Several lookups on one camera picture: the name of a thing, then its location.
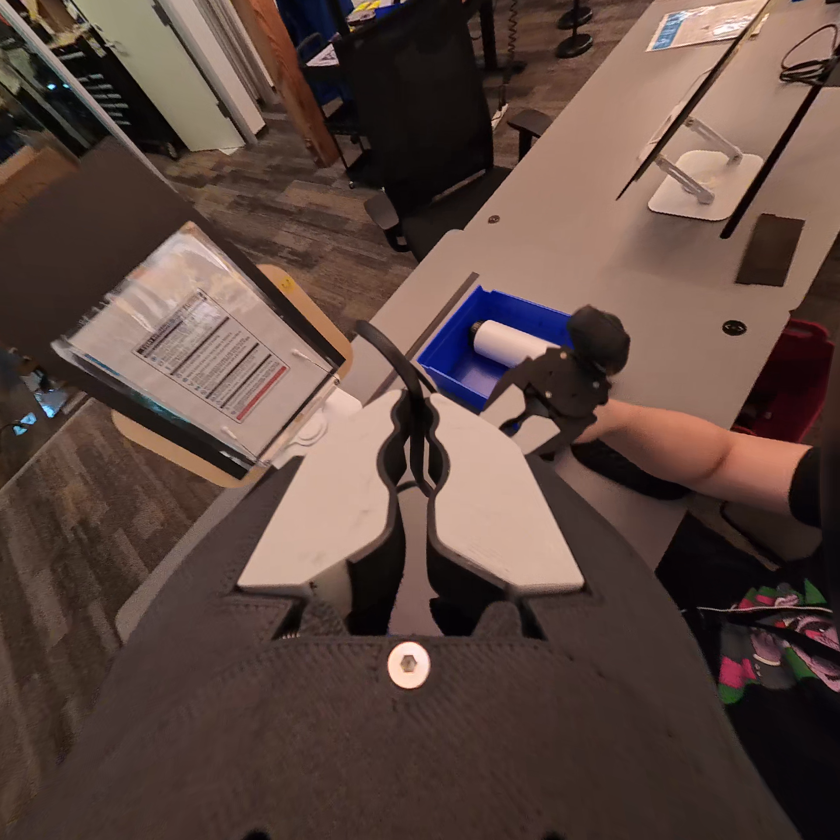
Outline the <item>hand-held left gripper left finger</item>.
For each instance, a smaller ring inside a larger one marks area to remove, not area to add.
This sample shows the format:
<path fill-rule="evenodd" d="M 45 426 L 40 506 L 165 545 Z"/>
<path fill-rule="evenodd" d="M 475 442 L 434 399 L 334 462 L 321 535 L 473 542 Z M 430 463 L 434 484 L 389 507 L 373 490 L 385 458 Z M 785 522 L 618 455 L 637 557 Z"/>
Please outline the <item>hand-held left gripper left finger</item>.
<path fill-rule="evenodd" d="M 408 394 L 389 391 L 339 420 L 300 462 L 238 577 L 240 590 L 365 609 L 362 563 L 396 532 Z"/>

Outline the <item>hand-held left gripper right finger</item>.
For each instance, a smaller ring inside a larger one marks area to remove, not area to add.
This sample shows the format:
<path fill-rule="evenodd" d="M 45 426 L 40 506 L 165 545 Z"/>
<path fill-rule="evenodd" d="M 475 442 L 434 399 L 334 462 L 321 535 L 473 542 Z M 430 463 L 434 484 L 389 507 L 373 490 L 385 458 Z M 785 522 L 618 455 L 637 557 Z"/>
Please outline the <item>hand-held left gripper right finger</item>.
<path fill-rule="evenodd" d="M 432 503 L 442 553 L 515 597 L 579 592 L 583 573 L 518 443 L 444 395 L 428 401 L 444 455 Z"/>

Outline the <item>white bottle with black lid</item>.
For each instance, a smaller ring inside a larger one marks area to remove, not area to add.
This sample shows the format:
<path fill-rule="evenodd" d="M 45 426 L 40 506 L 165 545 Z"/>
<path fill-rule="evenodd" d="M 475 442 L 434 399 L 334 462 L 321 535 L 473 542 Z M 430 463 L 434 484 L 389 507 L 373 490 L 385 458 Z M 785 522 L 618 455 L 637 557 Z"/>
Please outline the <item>white bottle with black lid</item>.
<path fill-rule="evenodd" d="M 536 360 L 547 350 L 560 347 L 493 320 L 474 322 L 469 328 L 469 342 L 478 356 L 507 369 L 513 369 L 528 359 Z"/>

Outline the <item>blue plastic bin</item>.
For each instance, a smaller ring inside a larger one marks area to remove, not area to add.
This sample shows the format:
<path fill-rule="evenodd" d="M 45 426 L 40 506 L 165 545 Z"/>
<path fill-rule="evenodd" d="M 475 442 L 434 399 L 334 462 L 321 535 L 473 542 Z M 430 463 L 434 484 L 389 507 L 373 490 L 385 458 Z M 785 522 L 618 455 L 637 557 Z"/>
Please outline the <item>blue plastic bin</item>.
<path fill-rule="evenodd" d="M 478 285 L 444 319 L 417 357 L 437 389 L 480 412 L 508 367 L 473 348 L 471 330 L 495 322 L 543 343 L 572 345 L 571 315 Z"/>

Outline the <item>black curved band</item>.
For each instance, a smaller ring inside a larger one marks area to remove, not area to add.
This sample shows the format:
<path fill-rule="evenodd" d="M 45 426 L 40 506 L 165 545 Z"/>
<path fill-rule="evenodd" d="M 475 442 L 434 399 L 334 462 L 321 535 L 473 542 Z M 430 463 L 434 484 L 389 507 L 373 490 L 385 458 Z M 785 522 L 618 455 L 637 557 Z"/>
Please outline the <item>black curved band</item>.
<path fill-rule="evenodd" d="M 402 380 L 411 407 L 411 432 L 409 437 L 409 466 L 416 488 L 425 497 L 432 494 L 433 488 L 425 475 L 425 457 L 427 442 L 427 409 L 425 392 L 436 393 L 435 385 L 419 371 L 387 338 L 381 330 L 365 320 L 357 320 L 356 332 L 363 340 L 374 347 L 385 358 L 397 377 Z"/>

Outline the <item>black wrist rest pad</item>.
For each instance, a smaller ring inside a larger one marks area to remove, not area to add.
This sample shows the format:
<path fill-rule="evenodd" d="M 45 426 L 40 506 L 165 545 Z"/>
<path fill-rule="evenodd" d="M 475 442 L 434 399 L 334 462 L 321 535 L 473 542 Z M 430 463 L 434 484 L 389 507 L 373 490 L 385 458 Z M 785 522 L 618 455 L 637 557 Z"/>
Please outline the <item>black wrist rest pad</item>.
<path fill-rule="evenodd" d="M 583 467 L 641 496 L 658 501 L 676 501 L 690 494 L 689 488 L 652 476 L 599 439 L 573 444 L 570 451 Z"/>

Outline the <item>instruction sheet sign stand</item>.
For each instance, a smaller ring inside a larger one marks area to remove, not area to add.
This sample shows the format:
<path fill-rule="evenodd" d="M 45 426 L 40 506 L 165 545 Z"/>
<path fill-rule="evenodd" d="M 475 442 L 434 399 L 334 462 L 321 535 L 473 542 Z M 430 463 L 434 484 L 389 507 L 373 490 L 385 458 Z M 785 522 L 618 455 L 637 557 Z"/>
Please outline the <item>instruction sheet sign stand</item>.
<path fill-rule="evenodd" d="M 2 162 L 2 346 L 221 487 L 305 456 L 361 408 L 340 390 L 341 331 L 114 140 Z"/>

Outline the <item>red plastic bin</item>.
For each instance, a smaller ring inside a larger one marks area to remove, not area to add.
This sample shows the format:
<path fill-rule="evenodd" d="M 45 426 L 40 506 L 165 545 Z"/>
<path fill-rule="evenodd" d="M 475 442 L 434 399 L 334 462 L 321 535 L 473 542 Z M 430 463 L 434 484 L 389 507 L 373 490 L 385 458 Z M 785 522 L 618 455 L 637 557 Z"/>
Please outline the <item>red plastic bin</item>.
<path fill-rule="evenodd" d="M 823 409 L 834 349 L 822 325 L 790 319 L 731 429 L 801 443 Z"/>

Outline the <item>tablet on white stand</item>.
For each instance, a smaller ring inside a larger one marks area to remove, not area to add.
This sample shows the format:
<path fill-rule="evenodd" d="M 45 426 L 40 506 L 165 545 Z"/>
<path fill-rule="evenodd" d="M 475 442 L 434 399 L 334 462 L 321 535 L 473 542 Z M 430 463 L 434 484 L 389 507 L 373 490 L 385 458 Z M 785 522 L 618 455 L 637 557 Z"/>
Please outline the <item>tablet on white stand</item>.
<path fill-rule="evenodd" d="M 655 166 L 664 173 L 665 179 L 647 203 L 652 213 L 709 223 L 726 220 L 734 213 L 760 173 L 764 158 L 742 151 L 693 114 L 690 104 L 701 100 L 711 89 L 714 74 L 715 70 L 708 68 L 692 81 L 683 98 L 640 151 L 638 167 L 618 197 Z M 695 134 L 706 147 L 689 150 L 677 161 L 672 161 L 665 153 L 665 147 L 680 129 Z"/>

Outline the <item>black flat rectangle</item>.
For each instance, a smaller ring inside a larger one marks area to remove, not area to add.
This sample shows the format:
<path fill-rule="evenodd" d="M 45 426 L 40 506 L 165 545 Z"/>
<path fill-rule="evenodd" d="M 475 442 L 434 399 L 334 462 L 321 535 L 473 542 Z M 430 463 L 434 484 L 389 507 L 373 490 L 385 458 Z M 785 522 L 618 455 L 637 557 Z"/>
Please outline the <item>black flat rectangle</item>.
<path fill-rule="evenodd" d="M 783 288 L 805 221 L 762 213 L 752 227 L 734 283 L 744 287 Z"/>

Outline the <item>black mesh office chair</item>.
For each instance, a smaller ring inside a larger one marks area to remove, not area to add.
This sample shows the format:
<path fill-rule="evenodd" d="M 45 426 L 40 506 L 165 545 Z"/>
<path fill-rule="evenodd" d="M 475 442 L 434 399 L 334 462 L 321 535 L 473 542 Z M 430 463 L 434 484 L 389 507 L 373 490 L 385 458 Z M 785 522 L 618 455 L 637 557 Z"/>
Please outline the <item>black mesh office chair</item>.
<path fill-rule="evenodd" d="M 394 251 L 421 262 L 513 171 L 495 161 L 465 4 L 404 2 L 329 45 L 380 185 L 364 209 Z"/>

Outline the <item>printed black shirt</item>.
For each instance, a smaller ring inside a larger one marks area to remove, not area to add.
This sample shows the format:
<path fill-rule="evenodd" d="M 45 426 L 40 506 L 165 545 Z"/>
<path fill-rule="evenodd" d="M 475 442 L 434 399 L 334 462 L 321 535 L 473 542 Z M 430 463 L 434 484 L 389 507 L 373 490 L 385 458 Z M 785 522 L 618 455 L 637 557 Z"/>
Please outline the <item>printed black shirt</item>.
<path fill-rule="evenodd" d="M 817 502 L 806 481 L 794 484 L 790 517 L 819 529 L 820 465 Z M 820 543 L 770 570 L 690 514 L 656 570 L 745 752 L 802 838 L 839 834 L 838 597 L 828 574 L 838 563 Z"/>

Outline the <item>printed paper sheet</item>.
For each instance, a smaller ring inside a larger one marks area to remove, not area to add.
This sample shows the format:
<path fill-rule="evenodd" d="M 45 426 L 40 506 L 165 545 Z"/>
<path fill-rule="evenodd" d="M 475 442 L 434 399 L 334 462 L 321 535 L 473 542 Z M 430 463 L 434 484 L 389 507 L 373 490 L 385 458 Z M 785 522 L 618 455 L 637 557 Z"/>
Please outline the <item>printed paper sheet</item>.
<path fill-rule="evenodd" d="M 767 2 L 739 1 L 682 9 L 661 18 L 649 53 L 738 39 L 765 15 Z"/>

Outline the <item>blue jacket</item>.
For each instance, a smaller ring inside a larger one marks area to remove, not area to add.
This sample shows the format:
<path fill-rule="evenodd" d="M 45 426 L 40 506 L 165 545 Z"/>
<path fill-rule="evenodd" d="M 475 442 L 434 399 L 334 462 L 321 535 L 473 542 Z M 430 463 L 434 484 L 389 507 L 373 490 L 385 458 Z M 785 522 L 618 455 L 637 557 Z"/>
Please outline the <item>blue jacket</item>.
<path fill-rule="evenodd" d="M 343 10 L 341 2 L 275 1 L 275 4 L 304 64 L 321 53 L 338 33 L 335 10 Z"/>

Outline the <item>black tool cart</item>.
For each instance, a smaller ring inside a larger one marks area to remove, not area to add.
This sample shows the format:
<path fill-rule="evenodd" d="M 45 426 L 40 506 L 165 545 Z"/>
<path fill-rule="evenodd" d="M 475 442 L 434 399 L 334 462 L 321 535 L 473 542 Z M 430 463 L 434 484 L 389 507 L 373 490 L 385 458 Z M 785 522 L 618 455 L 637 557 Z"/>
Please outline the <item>black tool cart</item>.
<path fill-rule="evenodd" d="M 96 30 L 75 28 L 47 44 L 138 148 L 179 160 L 184 143 Z"/>

